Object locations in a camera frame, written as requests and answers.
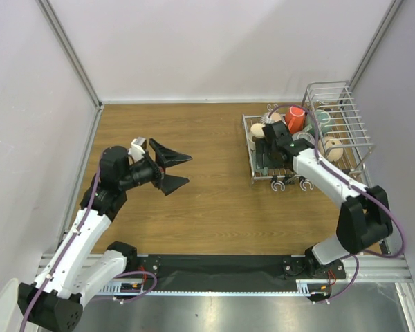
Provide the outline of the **white ribbed ceramic mug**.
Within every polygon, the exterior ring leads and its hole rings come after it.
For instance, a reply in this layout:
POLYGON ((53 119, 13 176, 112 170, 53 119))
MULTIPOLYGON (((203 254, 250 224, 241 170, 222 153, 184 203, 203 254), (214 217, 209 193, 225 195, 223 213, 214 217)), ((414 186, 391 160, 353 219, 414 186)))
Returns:
POLYGON ((262 123, 263 125, 266 125, 266 124, 272 124, 275 122, 279 122, 282 120, 283 120, 283 117, 279 113, 267 112, 264 115, 262 115, 262 117, 260 118, 260 123, 262 123))

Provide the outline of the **beige ceramic mug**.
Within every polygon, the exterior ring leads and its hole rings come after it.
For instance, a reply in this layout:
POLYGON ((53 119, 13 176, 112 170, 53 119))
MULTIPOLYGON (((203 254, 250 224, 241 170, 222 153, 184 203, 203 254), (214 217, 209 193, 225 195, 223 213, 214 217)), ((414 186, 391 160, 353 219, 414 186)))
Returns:
POLYGON ((323 137, 317 147, 319 153, 332 163, 336 163, 343 156, 342 142, 334 136, 323 137))

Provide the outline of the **small steel cup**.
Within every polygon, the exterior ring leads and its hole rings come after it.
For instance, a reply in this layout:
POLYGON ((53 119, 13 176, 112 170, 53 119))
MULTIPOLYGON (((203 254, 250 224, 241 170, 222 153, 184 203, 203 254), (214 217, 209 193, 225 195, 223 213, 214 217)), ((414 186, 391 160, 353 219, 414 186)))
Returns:
POLYGON ((264 131, 263 131, 264 127, 265 125, 262 123, 255 123, 251 125, 250 130, 248 132, 248 138, 247 138, 248 147, 250 148, 251 151, 255 150, 257 139, 262 139, 265 137, 264 131))

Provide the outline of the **speckled teal ceramic mug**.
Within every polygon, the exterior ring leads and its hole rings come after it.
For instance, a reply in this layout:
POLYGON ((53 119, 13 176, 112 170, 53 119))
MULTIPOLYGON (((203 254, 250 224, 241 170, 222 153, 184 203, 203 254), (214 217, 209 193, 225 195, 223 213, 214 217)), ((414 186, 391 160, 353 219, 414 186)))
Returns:
MULTIPOLYGON (((317 110, 315 112, 315 118, 317 120, 319 130, 323 136, 326 133, 330 132, 330 130, 332 130, 333 118, 327 111, 317 110)), ((305 127, 303 131, 311 134, 312 136, 315 135, 315 125, 313 121, 313 116, 311 114, 306 116, 305 127)))

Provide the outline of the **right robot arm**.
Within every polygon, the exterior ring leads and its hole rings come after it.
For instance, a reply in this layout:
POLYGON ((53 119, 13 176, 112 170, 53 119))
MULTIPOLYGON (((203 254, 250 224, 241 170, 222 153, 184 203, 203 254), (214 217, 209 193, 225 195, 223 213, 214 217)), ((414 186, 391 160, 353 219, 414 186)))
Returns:
POLYGON ((340 209, 335 234, 305 250, 304 269, 320 278, 332 264, 356 255, 393 232, 386 191, 367 187, 329 162, 304 138, 294 140, 284 122, 265 124, 255 143, 270 161, 303 176, 340 209))

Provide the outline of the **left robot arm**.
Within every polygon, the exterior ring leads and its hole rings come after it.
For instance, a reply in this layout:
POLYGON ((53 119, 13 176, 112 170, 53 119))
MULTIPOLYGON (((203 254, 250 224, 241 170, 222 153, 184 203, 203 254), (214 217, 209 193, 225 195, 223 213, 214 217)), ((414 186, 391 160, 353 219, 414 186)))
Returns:
POLYGON ((140 267, 137 250, 128 243, 115 241, 90 268, 83 269, 83 265, 127 202, 128 190, 150 183, 169 195, 189 179, 169 175, 167 169, 191 160, 153 138, 135 138, 130 148, 106 148, 55 254, 31 284, 18 287, 17 304, 23 315, 20 331, 27 323, 49 331, 73 331, 86 305, 113 279, 137 275, 156 284, 155 274, 140 267))

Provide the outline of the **orange mug white inside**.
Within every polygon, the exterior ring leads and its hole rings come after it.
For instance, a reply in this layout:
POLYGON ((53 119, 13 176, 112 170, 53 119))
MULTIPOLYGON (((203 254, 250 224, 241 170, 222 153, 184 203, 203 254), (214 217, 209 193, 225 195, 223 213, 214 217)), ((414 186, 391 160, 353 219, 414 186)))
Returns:
POLYGON ((294 134, 300 132, 304 128, 306 112, 297 106, 291 106, 286 112, 285 121, 288 130, 294 134))

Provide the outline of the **grey metallic cup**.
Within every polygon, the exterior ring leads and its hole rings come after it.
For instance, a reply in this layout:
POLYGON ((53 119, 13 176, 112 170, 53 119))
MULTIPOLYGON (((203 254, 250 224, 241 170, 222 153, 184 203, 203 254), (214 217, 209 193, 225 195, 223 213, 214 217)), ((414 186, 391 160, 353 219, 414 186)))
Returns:
POLYGON ((315 144, 314 137, 310 133, 308 133, 308 132, 299 131, 299 132, 293 134, 293 140, 299 140, 301 138, 307 140, 312 145, 315 144))

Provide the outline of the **teal small cup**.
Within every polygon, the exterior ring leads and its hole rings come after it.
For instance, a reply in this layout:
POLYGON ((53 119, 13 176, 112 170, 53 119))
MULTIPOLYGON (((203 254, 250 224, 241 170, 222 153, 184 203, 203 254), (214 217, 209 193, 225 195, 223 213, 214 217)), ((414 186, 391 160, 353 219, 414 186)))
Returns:
POLYGON ((269 168, 264 148, 256 145, 253 156, 256 172, 260 173, 262 176, 267 176, 269 173, 269 168))

